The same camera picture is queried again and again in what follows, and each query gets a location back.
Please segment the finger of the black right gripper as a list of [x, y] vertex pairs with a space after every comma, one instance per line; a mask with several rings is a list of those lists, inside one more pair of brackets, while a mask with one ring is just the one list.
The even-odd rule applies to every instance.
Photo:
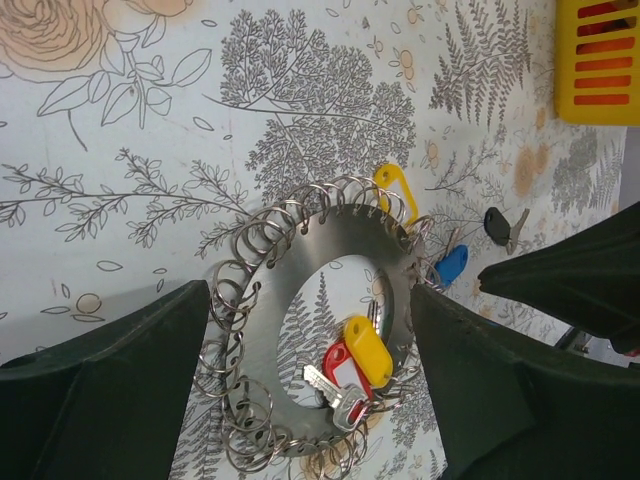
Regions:
[[550, 247], [486, 267], [484, 293], [524, 303], [619, 354], [639, 354], [639, 205]]

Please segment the red key tag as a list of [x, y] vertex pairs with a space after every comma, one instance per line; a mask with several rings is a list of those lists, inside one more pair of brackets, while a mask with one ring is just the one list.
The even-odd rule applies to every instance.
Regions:
[[355, 384], [368, 396], [365, 412], [372, 398], [371, 387], [360, 371], [344, 341], [334, 343], [325, 353], [322, 363], [322, 374], [339, 387]]

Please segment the blue key tag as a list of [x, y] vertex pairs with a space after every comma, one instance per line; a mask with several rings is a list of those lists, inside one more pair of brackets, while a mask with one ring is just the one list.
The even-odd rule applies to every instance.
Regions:
[[448, 288], [464, 271], [468, 262], [468, 247], [457, 245], [435, 264], [439, 284]]

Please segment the yellow key tag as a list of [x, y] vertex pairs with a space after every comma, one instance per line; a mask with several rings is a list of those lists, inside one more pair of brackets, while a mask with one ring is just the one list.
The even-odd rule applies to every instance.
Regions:
[[379, 189], [379, 207], [394, 214], [398, 221], [409, 226], [418, 218], [418, 206], [404, 170], [395, 164], [381, 166], [373, 177]]
[[385, 388], [393, 374], [393, 360], [372, 322], [365, 316], [350, 317], [343, 329], [346, 347], [374, 389]]

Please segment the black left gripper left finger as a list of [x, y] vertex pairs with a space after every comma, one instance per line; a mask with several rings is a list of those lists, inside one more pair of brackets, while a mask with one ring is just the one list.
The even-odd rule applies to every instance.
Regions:
[[4, 479], [166, 479], [209, 314], [190, 281], [1, 367]]

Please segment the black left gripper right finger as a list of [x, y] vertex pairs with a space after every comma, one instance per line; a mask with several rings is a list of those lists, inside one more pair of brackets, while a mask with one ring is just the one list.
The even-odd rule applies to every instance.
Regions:
[[534, 340], [425, 285], [410, 307], [445, 478], [638, 478], [638, 371]]

